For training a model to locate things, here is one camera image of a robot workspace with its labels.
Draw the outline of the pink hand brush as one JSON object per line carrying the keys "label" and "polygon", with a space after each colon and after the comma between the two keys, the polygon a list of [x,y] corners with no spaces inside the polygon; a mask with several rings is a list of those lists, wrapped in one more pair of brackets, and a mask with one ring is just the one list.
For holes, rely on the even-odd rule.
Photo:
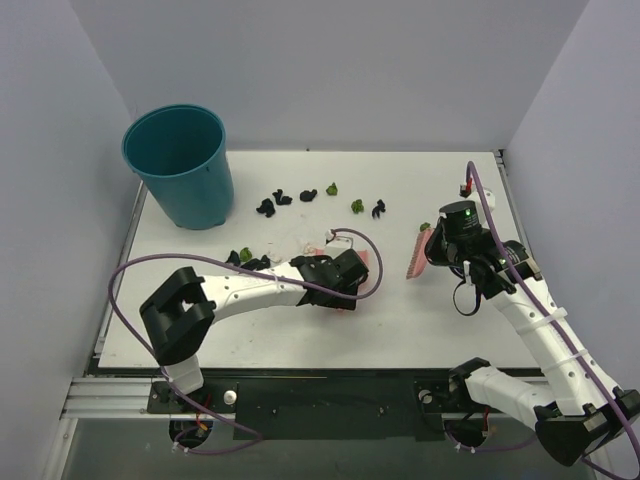
{"label": "pink hand brush", "polygon": [[428,262],[425,254],[426,245],[433,233],[432,228],[426,228],[419,232],[414,245],[413,253],[405,278],[412,280],[418,278],[425,270]]}

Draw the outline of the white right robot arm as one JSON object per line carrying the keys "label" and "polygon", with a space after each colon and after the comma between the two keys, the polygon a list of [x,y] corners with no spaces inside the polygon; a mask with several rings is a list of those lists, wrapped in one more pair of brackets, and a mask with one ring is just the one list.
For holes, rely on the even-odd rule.
{"label": "white right robot arm", "polygon": [[497,409],[534,430],[547,453],[571,466],[624,433],[639,417],[639,393],[622,389],[579,341],[535,260],[515,240],[497,243],[477,204],[443,206],[424,248],[433,266],[470,283],[511,324],[547,384],[534,387],[474,358],[451,372],[449,402]]}

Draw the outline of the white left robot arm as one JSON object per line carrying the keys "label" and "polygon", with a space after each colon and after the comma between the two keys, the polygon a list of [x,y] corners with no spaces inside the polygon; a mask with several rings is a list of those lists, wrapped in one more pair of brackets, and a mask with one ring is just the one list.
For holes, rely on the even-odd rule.
{"label": "white left robot arm", "polygon": [[247,274],[200,276],[192,267],[176,270],[139,308],[154,357],[172,384],[170,399],[186,412],[203,405],[206,388],[197,352],[214,323],[279,306],[353,310],[368,274],[353,249],[335,258],[298,256]]}

